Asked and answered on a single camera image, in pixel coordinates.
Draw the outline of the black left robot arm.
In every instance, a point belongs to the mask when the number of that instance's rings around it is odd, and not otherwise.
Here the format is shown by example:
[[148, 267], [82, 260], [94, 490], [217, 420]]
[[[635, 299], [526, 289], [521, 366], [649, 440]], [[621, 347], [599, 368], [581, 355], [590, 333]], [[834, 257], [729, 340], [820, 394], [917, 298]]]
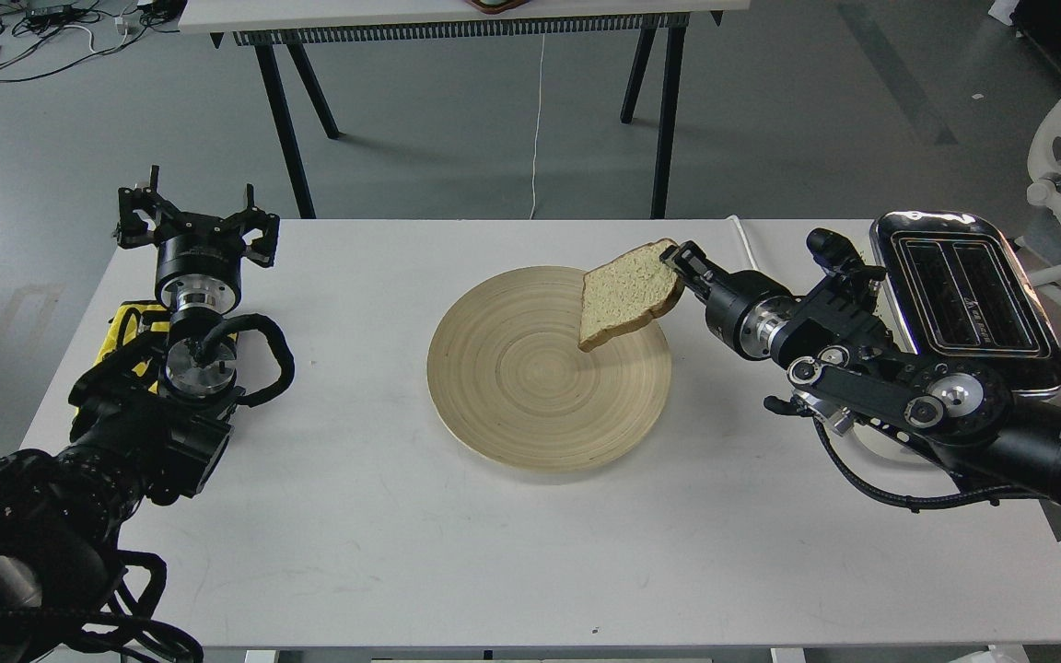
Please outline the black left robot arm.
[[0, 662], [56, 647], [139, 662], [201, 662], [203, 647], [157, 621], [168, 568], [123, 549], [121, 528], [145, 501], [198, 495], [240, 407], [268, 403], [296, 376], [277, 322], [236, 314], [241, 262], [273, 267], [281, 219], [254, 202], [231, 215], [186, 213], [143, 186], [118, 192], [114, 238], [152, 245], [152, 301], [119, 311], [112, 345], [81, 376], [70, 442], [0, 458]]

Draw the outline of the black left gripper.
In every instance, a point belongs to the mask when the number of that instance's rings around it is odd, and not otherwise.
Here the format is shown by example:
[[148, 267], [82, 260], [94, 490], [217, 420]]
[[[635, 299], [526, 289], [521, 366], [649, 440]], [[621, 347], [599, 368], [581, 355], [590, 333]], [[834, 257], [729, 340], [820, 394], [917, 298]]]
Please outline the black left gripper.
[[254, 202], [253, 184], [245, 185], [244, 209], [232, 215], [182, 214], [161, 197], [158, 178], [159, 165], [152, 165], [144, 184], [118, 190], [115, 243], [123, 250], [158, 245], [160, 306], [230, 313], [241, 299], [240, 260], [274, 267], [281, 217]]

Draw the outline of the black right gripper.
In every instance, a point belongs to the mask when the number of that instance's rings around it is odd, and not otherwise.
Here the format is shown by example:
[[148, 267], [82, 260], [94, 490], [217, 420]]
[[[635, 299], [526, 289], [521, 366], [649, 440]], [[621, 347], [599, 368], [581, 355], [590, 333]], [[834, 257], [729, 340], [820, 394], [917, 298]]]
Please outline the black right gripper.
[[796, 303], [790, 291], [763, 273], [721, 268], [695, 242], [673, 245], [659, 260], [705, 303], [706, 327], [716, 339], [746, 360], [771, 356], [775, 332]]

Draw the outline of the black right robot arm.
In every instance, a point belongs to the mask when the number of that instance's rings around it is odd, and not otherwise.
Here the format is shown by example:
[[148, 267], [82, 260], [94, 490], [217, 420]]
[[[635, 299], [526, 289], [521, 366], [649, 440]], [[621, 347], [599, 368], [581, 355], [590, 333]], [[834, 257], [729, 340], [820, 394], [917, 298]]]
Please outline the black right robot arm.
[[[1061, 407], [1026, 400], [977, 357], [901, 351], [875, 313], [885, 271], [864, 262], [845, 235], [814, 229], [808, 252], [824, 276], [804, 297], [765, 273], [730, 273], [694, 242], [659, 258], [705, 306], [707, 328], [740, 357], [784, 370], [792, 396], [764, 407], [810, 418], [830, 461], [862, 494], [910, 509], [947, 509], [1002, 500], [1061, 505]], [[892, 494], [855, 474], [831, 444], [868, 425], [944, 470], [956, 494]]]

